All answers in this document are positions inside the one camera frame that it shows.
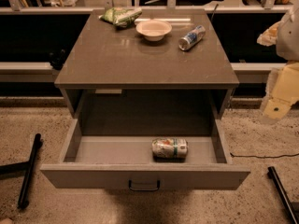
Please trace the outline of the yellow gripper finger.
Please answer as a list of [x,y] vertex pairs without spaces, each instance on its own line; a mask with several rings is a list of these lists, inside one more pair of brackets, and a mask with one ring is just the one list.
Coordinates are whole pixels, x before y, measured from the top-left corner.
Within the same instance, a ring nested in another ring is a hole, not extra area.
[[287,62],[270,72],[262,100],[260,122],[274,124],[299,101],[299,62]]
[[278,26],[279,21],[267,28],[262,34],[257,38],[257,43],[262,46],[272,46],[276,44],[278,36]]

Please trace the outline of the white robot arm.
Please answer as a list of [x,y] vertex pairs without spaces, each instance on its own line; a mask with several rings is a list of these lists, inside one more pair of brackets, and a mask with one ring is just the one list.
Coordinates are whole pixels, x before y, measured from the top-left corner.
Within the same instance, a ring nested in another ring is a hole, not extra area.
[[275,45],[277,55],[287,61],[282,68],[271,70],[260,106],[260,121],[274,124],[299,101],[299,7],[291,8],[280,21],[266,29],[257,43],[267,47]]

